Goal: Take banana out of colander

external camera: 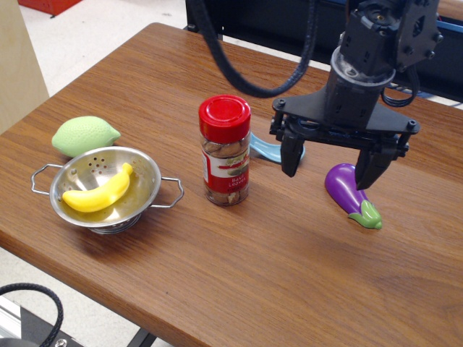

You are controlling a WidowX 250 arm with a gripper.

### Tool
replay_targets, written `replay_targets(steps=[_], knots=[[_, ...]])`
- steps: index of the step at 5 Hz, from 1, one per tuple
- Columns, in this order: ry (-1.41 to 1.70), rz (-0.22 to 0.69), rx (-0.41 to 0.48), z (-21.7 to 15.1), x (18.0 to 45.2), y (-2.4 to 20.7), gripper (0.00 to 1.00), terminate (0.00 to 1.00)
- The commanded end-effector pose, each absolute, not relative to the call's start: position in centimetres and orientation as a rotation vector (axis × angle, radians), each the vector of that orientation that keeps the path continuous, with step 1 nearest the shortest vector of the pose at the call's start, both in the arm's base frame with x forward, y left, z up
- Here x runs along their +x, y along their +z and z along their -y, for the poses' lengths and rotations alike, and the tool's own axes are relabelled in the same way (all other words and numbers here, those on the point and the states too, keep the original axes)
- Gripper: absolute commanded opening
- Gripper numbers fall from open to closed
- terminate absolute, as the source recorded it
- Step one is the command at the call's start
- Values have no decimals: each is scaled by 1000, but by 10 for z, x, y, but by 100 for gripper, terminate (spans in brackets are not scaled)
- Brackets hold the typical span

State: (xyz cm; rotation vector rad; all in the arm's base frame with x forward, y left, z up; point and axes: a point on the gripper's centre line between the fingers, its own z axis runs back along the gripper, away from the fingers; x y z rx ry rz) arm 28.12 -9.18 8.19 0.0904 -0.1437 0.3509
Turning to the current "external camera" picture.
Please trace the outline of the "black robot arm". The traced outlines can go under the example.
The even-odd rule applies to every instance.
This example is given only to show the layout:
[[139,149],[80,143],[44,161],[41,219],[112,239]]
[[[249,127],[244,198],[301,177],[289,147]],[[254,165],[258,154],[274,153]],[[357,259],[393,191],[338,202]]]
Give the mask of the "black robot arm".
[[281,168],[294,176],[305,142],[354,148],[358,189],[369,188],[390,163],[407,154],[420,131],[397,112],[409,99],[385,94],[396,73],[419,87],[415,66],[431,59],[441,42],[437,1],[363,1],[350,13],[319,91],[278,99],[270,132],[281,143]]

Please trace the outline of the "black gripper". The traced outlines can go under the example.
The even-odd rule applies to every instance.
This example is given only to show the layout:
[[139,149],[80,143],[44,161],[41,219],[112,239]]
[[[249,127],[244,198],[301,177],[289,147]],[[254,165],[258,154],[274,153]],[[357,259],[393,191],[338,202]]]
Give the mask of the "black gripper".
[[319,91],[275,100],[270,133],[281,143],[282,171],[296,174],[307,141],[349,147],[360,151],[357,190],[370,188],[420,131],[417,121],[378,102],[395,73],[382,51],[339,46]]

